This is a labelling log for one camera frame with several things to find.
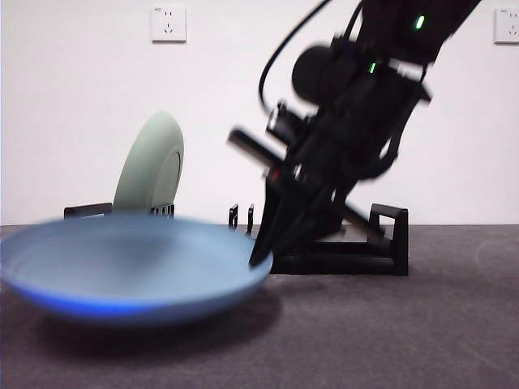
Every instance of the green led light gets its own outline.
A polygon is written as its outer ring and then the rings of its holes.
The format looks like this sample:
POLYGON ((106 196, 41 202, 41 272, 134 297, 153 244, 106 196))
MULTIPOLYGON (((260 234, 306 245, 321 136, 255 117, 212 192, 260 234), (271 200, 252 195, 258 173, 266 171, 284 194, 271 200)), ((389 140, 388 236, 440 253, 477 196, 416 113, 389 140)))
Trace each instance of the green led light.
POLYGON ((416 24, 414 25, 414 28, 416 28, 417 30, 421 30, 424 23, 425 23, 425 16, 420 15, 418 17, 418 19, 416 20, 416 24))

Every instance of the white wall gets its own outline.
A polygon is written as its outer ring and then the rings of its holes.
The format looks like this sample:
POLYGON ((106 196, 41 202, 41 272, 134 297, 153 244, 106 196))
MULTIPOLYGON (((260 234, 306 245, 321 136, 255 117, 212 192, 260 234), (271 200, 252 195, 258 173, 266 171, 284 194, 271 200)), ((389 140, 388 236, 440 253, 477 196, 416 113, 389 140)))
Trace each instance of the white wall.
MULTIPOLYGON (((185 133, 179 214, 225 223, 236 202, 261 212, 262 168, 226 137, 236 123, 264 137, 260 72, 316 0, 184 2, 187 44, 152 45, 157 2, 3 1, 2 224, 110 201, 139 128, 158 109, 185 133)), ((399 161, 358 187, 353 203, 365 212, 372 202, 408 207, 417 224, 519 223, 519 47, 492 44, 494 7, 518 3, 483 0, 446 44, 427 77, 434 100, 411 118, 399 161)), ((336 0, 297 37, 272 70, 270 101, 295 101, 296 57, 330 41, 355 5, 336 0)))

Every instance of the plate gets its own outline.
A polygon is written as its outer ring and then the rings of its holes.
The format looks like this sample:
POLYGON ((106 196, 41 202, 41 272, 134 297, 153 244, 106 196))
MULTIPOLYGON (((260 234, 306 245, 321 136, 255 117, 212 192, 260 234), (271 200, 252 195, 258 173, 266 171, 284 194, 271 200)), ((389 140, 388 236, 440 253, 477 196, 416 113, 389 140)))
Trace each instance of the plate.
POLYGON ((142 212, 172 204, 184 160, 180 126, 165 111, 156 113, 139 132, 122 169, 114 213, 142 212))
POLYGON ((272 267, 219 225, 117 215, 31 227, 2 243, 2 278, 32 304, 106 327, 182 324, 247 299, 272 267))

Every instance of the black cable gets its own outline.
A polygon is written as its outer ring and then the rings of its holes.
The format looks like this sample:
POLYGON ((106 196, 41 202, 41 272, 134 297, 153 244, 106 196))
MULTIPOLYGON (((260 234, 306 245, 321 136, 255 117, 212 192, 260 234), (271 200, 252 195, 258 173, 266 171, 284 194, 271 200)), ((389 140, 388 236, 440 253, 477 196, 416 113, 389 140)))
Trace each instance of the black cable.
POLYGON ((425 65, 423 67, 423 70, 422 70, 422 77, 420 77, 420 83, 423 82, 423 80, 425 79, 425 76, 427 75, 427 65, 425 65))
POLYGON ((272 111, 265 101, 264 97, 264 86, 265 86, 265 80, 267 79, 268 72, 270 71, 270 68, 276 61, 277 57, 283 51, 285 46, 292 40, 295 34, 298 33, 298 31, 304 26, 308 21, 313 18, 319 11, 321 11, 329 2, 332 0, 323 0, 308 16, 300 22, 294 30, 285 38, 285 40, 280 44, 280 46, 277 48, 277 50, 274 52, 274 54, 270 57, 270 59, 267 62, 267 65, 263 69, 263 73, 261 74, 261 78, 259 79, 259 101, 261 101, 261 105, 263 106, 263 109, 266 113, 270 114, 272 111))
MULTIPOLYGON (((274 54, 270 57, 270 59, 268 60, 267 62, 267 65, 265 65, 265 68, 263 69, 263 72, 261 74, 261 78, 259 79, 259 88, 258 88, 258 92, 259 92, 259 101, 261 102, 261 106, 263 107, 264 111, 267 113, 267 114, 270 114, 272 109, 268 106, 267 104, 267 101, 265 100, 265 96, 264 96, 264 87, 265 87, 265 81, 267 79, 267 75, 268 75, 268 72, 270 71, 270 69, 272 68, 272 65, 274 64, 274 62, 277 60, 277 57, 279 57, 279 54, 281 53, 281 51, 283 51, 283 49, 285 48, 285 46, 292 40, 292 38, 299 32, 299 30, 306 24, 308 23, 308 21, 313 18, 315 15, 317 15, 325 6, 328 5, 329 2, 331 2, 332 0, 323 0, 316 8, 314 8, 314 10, 312 12, 310 12, 310 14, 308 14, 308 16, 303 19, 295 28, 294 30, 292 30, 292 32, 285 38, 285 40, 283 42, 281 42, 281 44, 279 45, 279 47, 277 48, 277 50, 274 52, 274 54)), ((354 25, 355 25, 355 22, 357 21, 357 18, 358 18, 358 15, 360 14, 360 11, 362 9, 362 0, 361 2, 357 5, 357 8, 355 9, 354 11, 354 14, 350 20, 350 23, 348 24, 348 28, 346 29, 346 33, 345 33, 345 36, 347 37, 350 37, 351 35, 351 32, 353 31, 354 29, 354 25)))
POLYGON ((361 2, 357 5, 357 8, 355 8, 354 14, 351 16, 350 23, 348 24, 348 27, 346 28, 346 31, 344 33, 344 39, 349 40, 351 37, 351 33, 354 30, 355 23, 357 22, 357 18, 360 15, 360 11, 362 11, 362 5, 364 1, 361 0, 361 2))

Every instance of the gray floor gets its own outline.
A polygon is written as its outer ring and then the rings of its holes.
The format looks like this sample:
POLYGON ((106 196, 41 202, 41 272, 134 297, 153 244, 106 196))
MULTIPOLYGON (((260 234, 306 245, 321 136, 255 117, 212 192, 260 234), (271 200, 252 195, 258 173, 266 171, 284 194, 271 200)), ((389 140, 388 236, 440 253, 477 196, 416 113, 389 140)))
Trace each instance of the gray floor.
POLYGON ((209 322, 96 331, 2 294, 2 388, 519 387, 519 226, 411 227, 409 278, 270 276, 209 322))

